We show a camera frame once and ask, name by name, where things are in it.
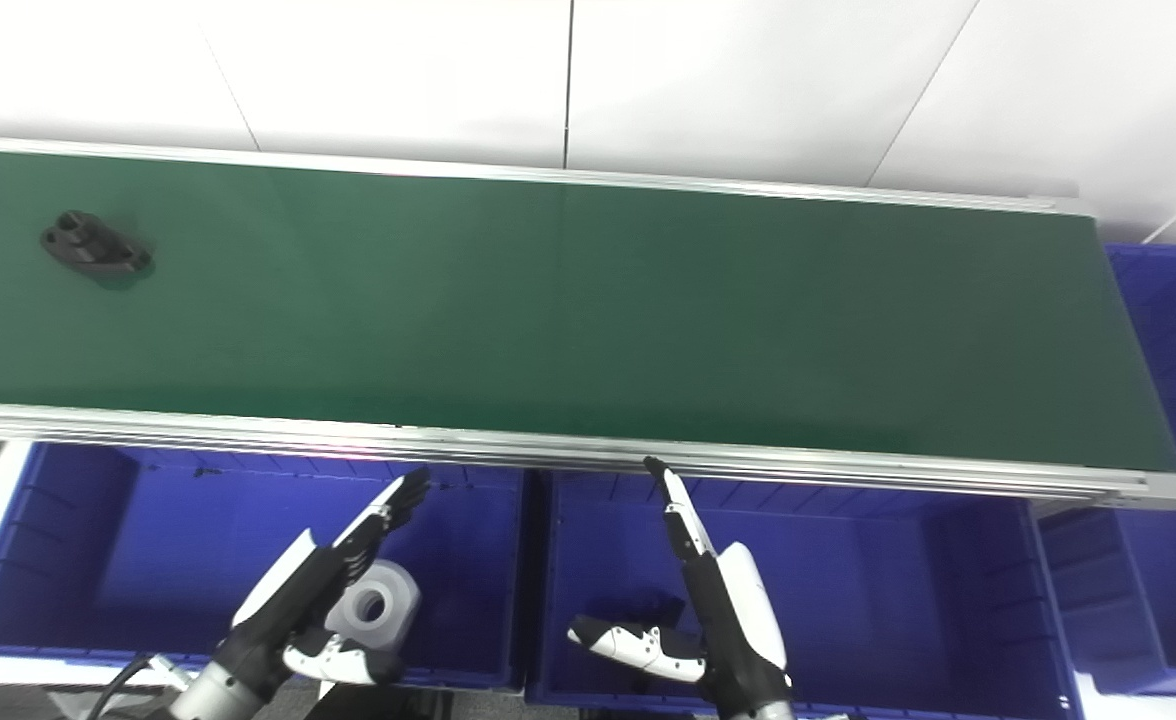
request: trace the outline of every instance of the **white cylindrical object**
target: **white cylindrical object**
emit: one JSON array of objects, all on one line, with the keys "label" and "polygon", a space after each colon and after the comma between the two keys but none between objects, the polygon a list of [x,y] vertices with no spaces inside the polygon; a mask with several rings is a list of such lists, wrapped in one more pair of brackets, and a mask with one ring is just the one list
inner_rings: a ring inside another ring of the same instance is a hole
[{"label": "white cylindrical object", "polygon": [[[373,614],[373,607],[382,611]],[[397,652],[419,611],[419,585],[401,565],[376,560],[326,616],[326,629],[370,651]]]}]

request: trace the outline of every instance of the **black cable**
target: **black cable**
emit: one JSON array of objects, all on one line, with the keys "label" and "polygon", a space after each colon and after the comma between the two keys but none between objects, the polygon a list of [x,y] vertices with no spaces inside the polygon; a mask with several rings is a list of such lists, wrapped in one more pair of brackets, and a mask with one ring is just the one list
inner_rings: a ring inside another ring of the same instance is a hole
[{"label": "black cable", "polygon": [[103,714],[103,706],[108,705],[108,698],[114,696],[114,694],[121,691],[127,680],[134,678],[135,673],[142,671],[143,667],[148,667],[151,656],[148,653],[140,652],[139,655],[135,655],[134,659],[127,662],[121,668],[121,673],[118,673],[111,684],[103,686],[103,692],[99,693],[99,700],[94,702],[94,706],[91,706],[91,713],[85,716],[85,720],[99,720],[99,716]]}]

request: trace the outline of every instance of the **blue plastic bin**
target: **blue plastic bin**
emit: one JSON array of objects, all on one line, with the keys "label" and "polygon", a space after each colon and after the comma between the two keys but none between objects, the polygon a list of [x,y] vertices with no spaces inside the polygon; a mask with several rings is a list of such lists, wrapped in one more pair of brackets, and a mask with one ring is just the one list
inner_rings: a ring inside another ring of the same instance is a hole
[{"label": "blue plastic bin", "polygon": [[[1176,436],[1176,246],[1108,246]],[[1042,524],[1064,628],[1100,692],[1176,694],[1176,512],[1087,509]]]},{"label": "blue plastic bin", "polygon": [[[208,659],[233,611],[305,528],[332,542],[416,465],[38,445],[0,529],[0,655]],[[521,469],[433,465],[381,556],[423,592],[407,684],[515,688]]]},{"label": "blue plastic bin", "polygon": [[[771,594],[803,716],[1080,716],[1025,501],[796,484],[688,480],[717,547],[742,541]],[[711,707],[566,639],[580,612],[671,620],[684,601],[648,476],[552,474],[533,702]],[[676,624],[697,632],[693,611]]]}]

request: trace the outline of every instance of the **white wall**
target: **white wall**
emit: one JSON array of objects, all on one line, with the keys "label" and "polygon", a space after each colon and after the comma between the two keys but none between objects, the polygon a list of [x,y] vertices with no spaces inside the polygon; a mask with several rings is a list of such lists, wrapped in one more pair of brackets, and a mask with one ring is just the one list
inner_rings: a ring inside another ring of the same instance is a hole
[{"label": "white wall", "polygon": [[871,184],[1077,193],[1145,236],[1176,213],[1176,0],[982,1]]},{"label": "white wall", "polygon": [[1176,0],[576,0],[568,106],[570,27],[570,0],[0,0],[0,135],[1067,193],[1109,240],[1176,211]]}]

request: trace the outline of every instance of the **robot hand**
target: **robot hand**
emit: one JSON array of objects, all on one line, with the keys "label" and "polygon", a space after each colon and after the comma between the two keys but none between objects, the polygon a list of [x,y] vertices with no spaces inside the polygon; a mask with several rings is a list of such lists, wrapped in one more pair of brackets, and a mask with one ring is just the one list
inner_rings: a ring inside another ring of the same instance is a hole
[{"label": "robot hand", "polygon": [[396,682],[402,666],[395,647],[365,647],[326,629],[326,616],[370,568],[383,538],[408,524],[428,478],[420,468],[393,480],[329,547],[318,547],[305,529],[250,589],[209,664],[149,720],[248,720],[292,673],[338,684]]},{"label": "robot hand", "polygon": [[579,616],[569,638],[648,674],[696,684],[722,720],[793,720],[788,656],[756,561],[742,544],[717,555],[681,478],[655,456],[646,468],[664,492],[664,525],[703,642],[666,628]]}]

